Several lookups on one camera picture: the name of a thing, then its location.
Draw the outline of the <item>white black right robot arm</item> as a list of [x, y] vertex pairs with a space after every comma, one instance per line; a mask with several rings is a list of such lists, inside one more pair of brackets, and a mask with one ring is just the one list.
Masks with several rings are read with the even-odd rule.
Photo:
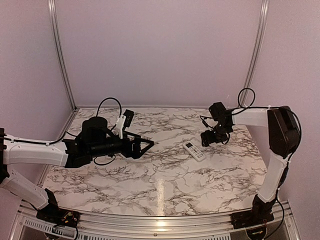
[[247, 214], [252, 224], [258, 224], [275, 204], [278, 191], [287, 177], [291, 157], [300, 145], [302, 130], [299, 119], [288, 106], [227, 109], [222, 102], [215, 102], [208, 110], [216, 125], [201, 133], [204, 147], [228, 142], [236, 125], [265, 127], [268, 130], [270, 160], [267, 173]]

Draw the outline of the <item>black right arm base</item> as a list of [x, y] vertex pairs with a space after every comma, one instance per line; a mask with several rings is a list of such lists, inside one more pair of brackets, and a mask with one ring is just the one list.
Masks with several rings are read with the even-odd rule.
[[230, 215], [233, 228], [247, 228], [273, 221], [274, 215], [272, 207], [275, 202], [276, 199], [263, 202], [258, 195], [255, 195], [252, 202], [252, 209], [235, 212]]

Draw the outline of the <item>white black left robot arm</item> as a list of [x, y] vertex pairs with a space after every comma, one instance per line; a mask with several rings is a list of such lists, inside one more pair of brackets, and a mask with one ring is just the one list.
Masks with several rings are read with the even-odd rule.
[[45, 164], [66, 169], [76, 169], [90, 164], [97, 157], [139, 159], [153, 145], [152, 140], [127, 132], [131, 119], [118, 118], [115, 132], [108, 128], [108, 121], [94, 116], [82, 123], [81, 132], [74, 139], [37, 142], [6, 135], [0, 130], [0, 186], [29, 202], [53, 223], [63, 219], [54, 194], [41, 188], [18, 173], [14, 164]]

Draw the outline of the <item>white air conditioner remote control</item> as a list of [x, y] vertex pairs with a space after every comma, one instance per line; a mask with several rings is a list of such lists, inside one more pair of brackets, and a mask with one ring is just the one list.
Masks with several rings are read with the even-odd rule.
[[202, 162], [206, 159], [205, 154], [192, 141], [186, 141], [182, 146], [197, 162]]

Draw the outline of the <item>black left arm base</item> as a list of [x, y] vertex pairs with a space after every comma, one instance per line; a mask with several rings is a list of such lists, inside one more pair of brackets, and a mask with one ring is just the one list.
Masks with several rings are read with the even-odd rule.
[[48, 196], [48, 205], [37, 210], [36, 218], [53, 223], [56, 227], [67, 226], [76, 228], [78, 226], [80, 213], [78, 211], [60, 208], [54, 193], [47, 188], [44, 190]]

